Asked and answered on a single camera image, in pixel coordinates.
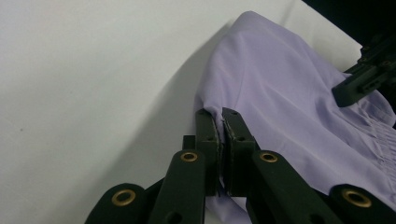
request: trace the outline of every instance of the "gathered fabric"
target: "gathered fabric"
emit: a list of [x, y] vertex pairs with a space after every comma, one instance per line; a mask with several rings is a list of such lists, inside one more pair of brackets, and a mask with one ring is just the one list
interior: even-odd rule
[[[332, 87], [348, 76], [296, 34], [246, 12], [212, 53], [195, 109], [212, 114], [222, 140], [222, 108], [238, 111], [259, 146], [285, 157], [311, 188], [354, 185], [396, 210], [396, 116], [378, 91], [338, 107]], [[206, 199], [224, 223], [250, 223], [244, 203]]]

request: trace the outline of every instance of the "white background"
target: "white background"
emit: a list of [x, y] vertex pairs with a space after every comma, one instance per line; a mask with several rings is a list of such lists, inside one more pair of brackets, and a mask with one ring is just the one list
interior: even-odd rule
[[340, 70], [360, 56], [297, 0], [2, 0], [0, 223], [83, 223], [109, 188], [164, 177], [205, 62], [247, 10]]

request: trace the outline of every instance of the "black mechanical part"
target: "black mechanical part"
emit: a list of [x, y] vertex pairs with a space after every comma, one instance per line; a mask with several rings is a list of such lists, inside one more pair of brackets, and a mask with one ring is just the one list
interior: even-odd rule
[[133, 184], [109, 189], [90, 212], [86, 224], [141, 224], [149, 214], [145, 191]]
[[211, 114], [204, 109], [195, 113], [195, 126], [195, 149], [205, 155], [206, 196], [215, 196], [219, 189], [220, 156], [222, 151], [219, 133]]
[[396, 31], [393, 0], [303, 0], [361, 45]]
[[182, 150], [169, 166], [148, 224], [201, 224], [205, 212], [205, 156]]
[[222, 116], [226, 133], [225, 188], [233, 197], [246, 197], [250, 156], [256, 150], [256, 140], [238, 112], [223, 108]]
[[361, 49], [358, 63], [346, 70], [352, 76], [332, 88], [335, 102], [340, 107], [353, 105], [372, 91], [379, 89], [393, 108], [396, 78], [396, 36], [381, 40]]
[[195, 135], [183, 136], [183, 150], [195, 149]]
[[255, 197], [248, 199], [265, 202], [276, 223], [343, 223], [280, 154], [255, 151], [251, 159]]
[[396, 213], [365, 189], [338, 185], [330, 192], [332, 207], [346, 223], [390, 224], [396, 222]]
[[145, 194], [147, 198], [146, 202], [146, 210], [149, 215], [151, 214], [152, 208], [154, 207], [155, 202], [157, 201], [158, 194], [160, 193], [161, 187], [163, 186], [163, 178], [157, 181], [155, 184], [151, 185], [147, 189], [145, 189]]
[[276, 224], [276, 220], [265, 200], [257, 190], [247, 194], [247, 213], [253, 224]]

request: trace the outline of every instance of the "lavender fabric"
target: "lavender fabric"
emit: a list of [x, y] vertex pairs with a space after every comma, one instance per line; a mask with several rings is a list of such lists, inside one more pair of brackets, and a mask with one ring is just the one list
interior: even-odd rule
[[[396, 210], [396, 116], [377, 91], [339, 108], [331, 89], [347, 76], [299, 36], [246, 12], [215, 48], [195, 109], [213, 115], [221, 136], [221, 109], [240, 112], [261, 148], [283, 155], [312, 188], [355, 185]], [[250, 223], [241, 199], [206, 205], [224, 223]]]

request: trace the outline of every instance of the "brass screw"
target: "brass screw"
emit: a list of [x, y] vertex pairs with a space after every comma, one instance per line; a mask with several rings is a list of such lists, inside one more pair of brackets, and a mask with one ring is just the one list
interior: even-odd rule
[[342, 191], [342, 195], [347, 202], [352, 203], [358, 207], [368, 208], [372, 205], [372, 202], [369, 198], [357, 192], [356, 190], [344, 189]]
[[263, 152], [260, 155], [260, 159], [262, 159], [263, 161], [267, 161], [267, 162], [276, 162], [277, 156], [272, 153], [269, 153], [269, 152]]
[[198, 160], [198, 155], [193, 152], [185, 152], [181, 154], [180, 158], [183, 161], [196, 161]]
[[[129, 197], [124, 200], [119, 200], [119, 196], [121, 194], [128, 194]], [[111, 202], [113, 202], [113, 204], [118, 207], [123, 207], [123, 206], [128, 205], [131, 202], [133, 202], [134, 198], [136, 198], [136, 193], [133, 190], [122, 189], [113, 195], [113, 197], [111, 198]]]

